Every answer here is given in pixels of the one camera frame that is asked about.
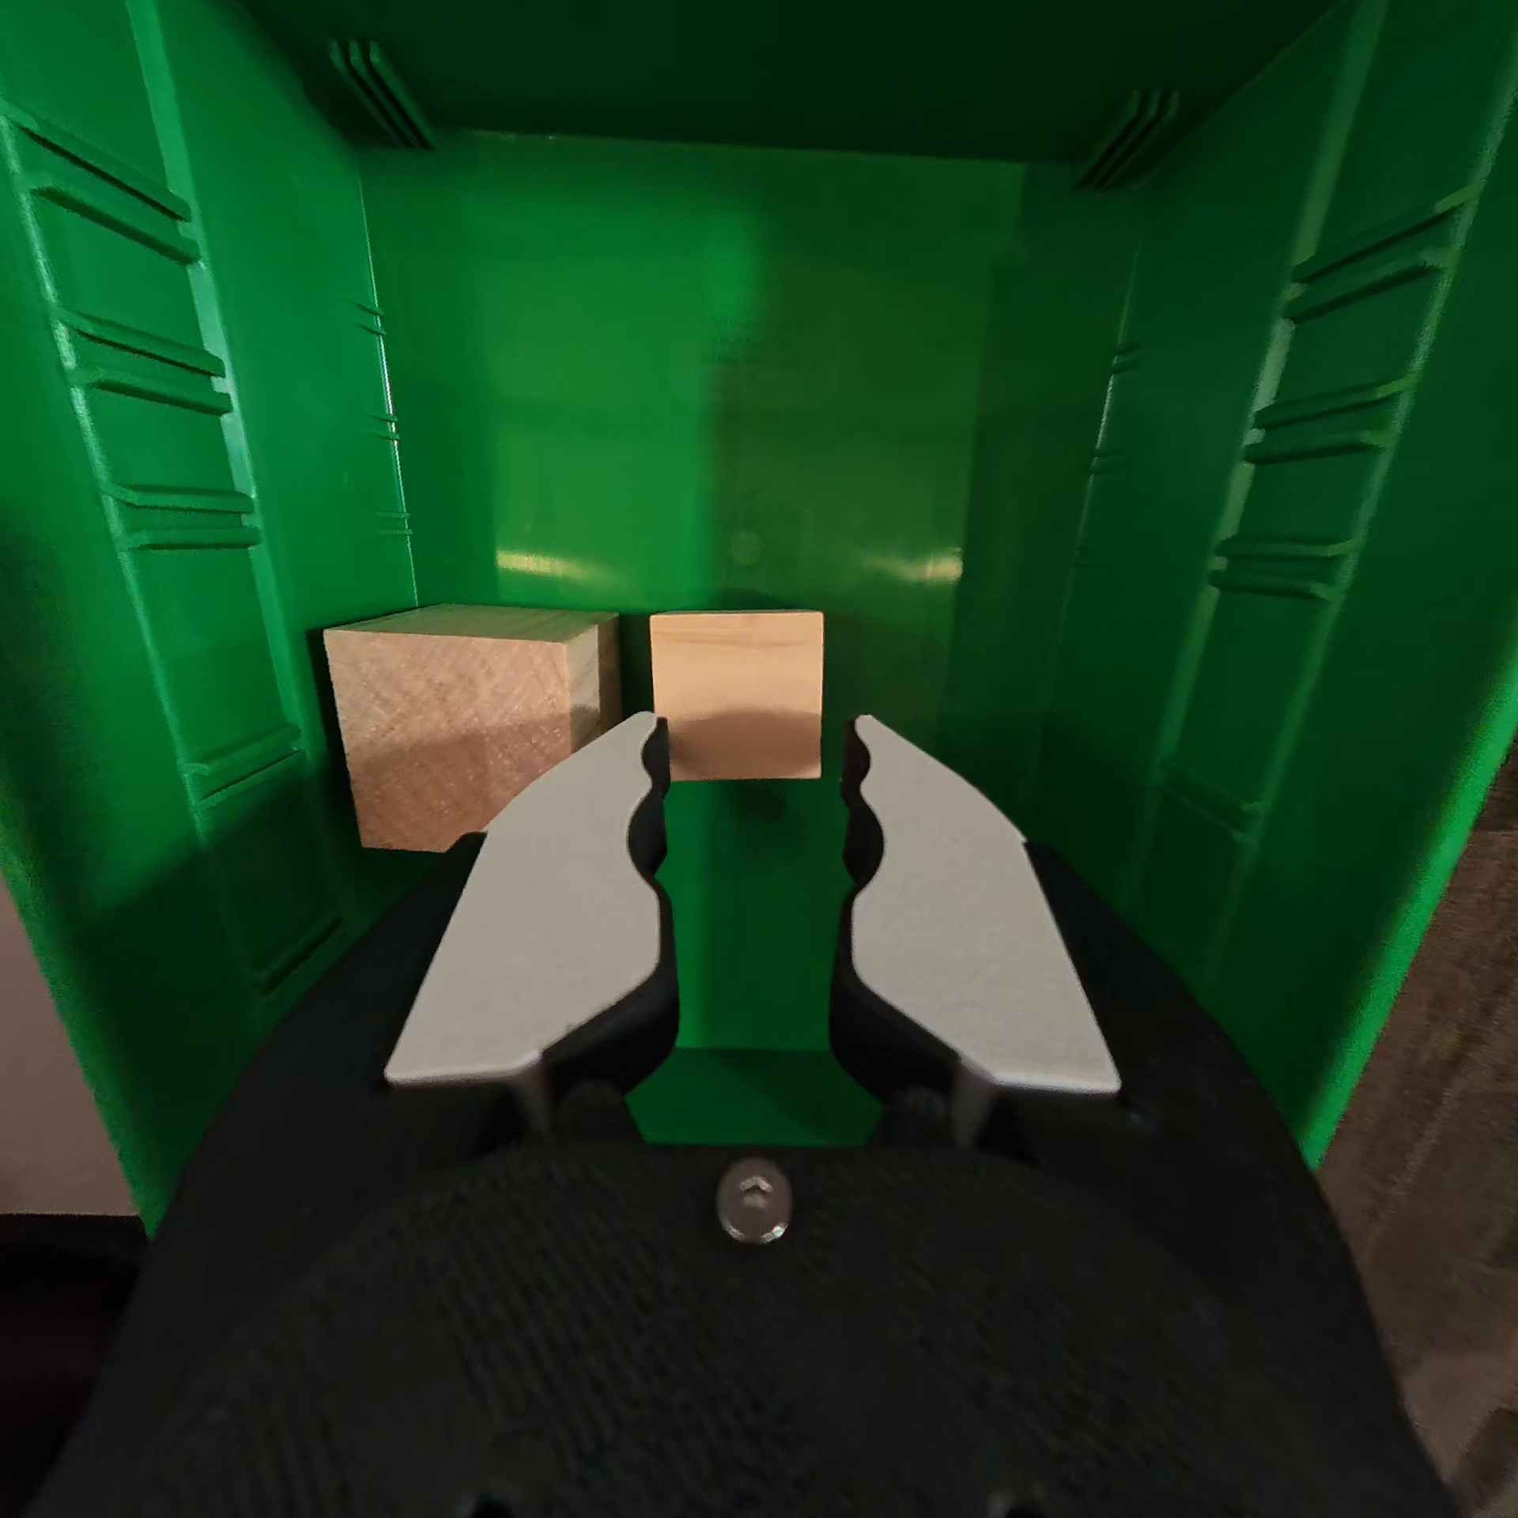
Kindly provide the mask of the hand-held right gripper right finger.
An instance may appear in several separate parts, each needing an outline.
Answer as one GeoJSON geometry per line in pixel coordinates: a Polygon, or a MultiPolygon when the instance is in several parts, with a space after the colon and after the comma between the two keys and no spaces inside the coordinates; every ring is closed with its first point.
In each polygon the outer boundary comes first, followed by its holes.
{"type": "Polygon", "coordinates": [[[1019,828],[871,714],[847,723],[829,1048],[884,1106],[936,1097],[954,1140],[1019,1099],[1109,1104],[1122,1077],[1019,828]]]}

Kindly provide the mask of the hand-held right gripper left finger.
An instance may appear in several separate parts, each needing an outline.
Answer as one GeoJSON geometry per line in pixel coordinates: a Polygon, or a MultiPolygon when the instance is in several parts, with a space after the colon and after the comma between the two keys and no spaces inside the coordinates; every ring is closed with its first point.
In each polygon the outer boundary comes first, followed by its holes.
{"type": "Polygon", "coordinates": [[[385,1065],[500,1088],[544,1133],[584,1083],[627,1095],[678,1039],[667,725],[634,712],[526,786],[481,851],[385,1065]]]}

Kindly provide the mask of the large wooden cube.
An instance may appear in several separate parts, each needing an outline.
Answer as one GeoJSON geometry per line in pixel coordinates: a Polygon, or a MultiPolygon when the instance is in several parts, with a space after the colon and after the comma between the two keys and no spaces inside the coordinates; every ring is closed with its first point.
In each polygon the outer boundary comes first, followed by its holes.
{"type": "Polygon", "coordinates": [[[614,613],[434,604],[322,640],[368,850],[446,851],[621,719],[614,613]]]}

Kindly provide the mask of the small wooden cube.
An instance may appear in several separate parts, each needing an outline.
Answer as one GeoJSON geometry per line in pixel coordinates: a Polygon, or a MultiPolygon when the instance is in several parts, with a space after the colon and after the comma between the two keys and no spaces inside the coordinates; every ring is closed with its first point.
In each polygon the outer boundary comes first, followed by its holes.
{"type": "Polygon", "coordinates": [[[650,685],[674,783],[820,779],[822,613],[658,613],[650,685]]]}

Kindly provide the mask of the green plastic bin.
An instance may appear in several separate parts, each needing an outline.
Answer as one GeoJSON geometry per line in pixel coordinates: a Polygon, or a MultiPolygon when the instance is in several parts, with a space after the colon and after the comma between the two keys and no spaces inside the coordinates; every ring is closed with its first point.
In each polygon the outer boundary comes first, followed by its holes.
{"type": "Polygon", "coordinates": [[[3,4],[3,860],[128,1206],[417,877],[323,633],[826,618],[1305,1157],[1514,728],[1514,4],[3,4]]]}

